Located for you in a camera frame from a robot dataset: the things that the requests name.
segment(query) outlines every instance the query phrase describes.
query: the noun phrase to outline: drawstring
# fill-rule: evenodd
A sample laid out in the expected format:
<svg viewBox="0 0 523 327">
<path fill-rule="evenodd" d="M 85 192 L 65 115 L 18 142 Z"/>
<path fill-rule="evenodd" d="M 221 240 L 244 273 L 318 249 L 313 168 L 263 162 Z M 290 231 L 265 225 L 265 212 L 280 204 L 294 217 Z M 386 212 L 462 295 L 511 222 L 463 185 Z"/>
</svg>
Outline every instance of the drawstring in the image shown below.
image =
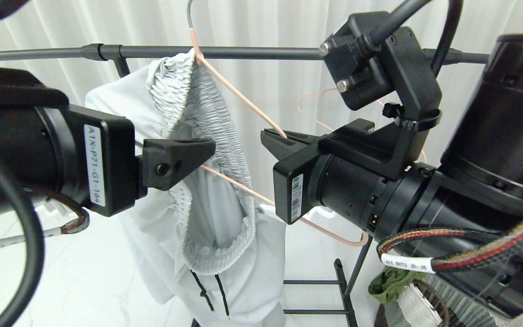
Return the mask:
<svg viewBox="0 0 523 327">
<path fill-rule="evenodd" d="M 226 307 L 226 315 L 229 316 L 229 308 L 227 307 L 227 300 L 225 298 L 225 291 L 223 290 L 222 280 L 219 279 L 219 275 L 215 275 L 215 279 L 217 280 L 217 284 L 219 285 L 219 290 L 222 292 L 222 298 L 223 298 L 223 306 Z"/>
<path fill-rule="evenodd" d="M 209 308 L 211 309 L 211 311 L 213 311 L 213 305 L 211 304 L 211 300 L 209 300 L 209 296 L 207 295 L 207 291 L 205 290 L 205 287 L 203 287 L 203 284 L 201 284 L 201 282 L 199 281 L 199 278 L 197 277 L 197 274 L 192 271 L 191 271 L 191 275 L 193 275 L 193 278 L 195 278 L 195 281 L 197 282 L 197 285 L 199 285 L 199 288 L 201 288 L 201 296 L 205 298 L 205 300 L 207 300 L 207 304 L 209 304 Z"/>
</svg>

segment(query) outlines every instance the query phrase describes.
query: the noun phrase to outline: label sticker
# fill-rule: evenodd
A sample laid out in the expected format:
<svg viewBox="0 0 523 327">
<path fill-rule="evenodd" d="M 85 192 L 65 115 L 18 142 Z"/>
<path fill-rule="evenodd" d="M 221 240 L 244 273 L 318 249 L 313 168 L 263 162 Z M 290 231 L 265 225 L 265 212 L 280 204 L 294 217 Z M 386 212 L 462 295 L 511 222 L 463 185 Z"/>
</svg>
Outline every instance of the label sticker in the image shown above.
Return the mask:
<svg viewBox="0 0 523 327">
<path fill-rule="evenodd" d="M 380 257 L 382 263 L 387 266 L 420 271 L 422 273 L 435 273 L 431 267 L 431 259 L 432 258 L 409 258 L 386 253 Z"/>
<path fill-rule="evenodd" d="M 301 197 L 304 188 L 304 174 L 296 176 L 292 180 L 292 221 L 301 216 Z"/>
<path fill-rule="evenodd" d="M 84 125 L 84 141 L 86 142 L 90 201 L 106 207 L 104 164 L 102 163 L 102 134 L 100 133 L 100 128 Z"/>
</svg>

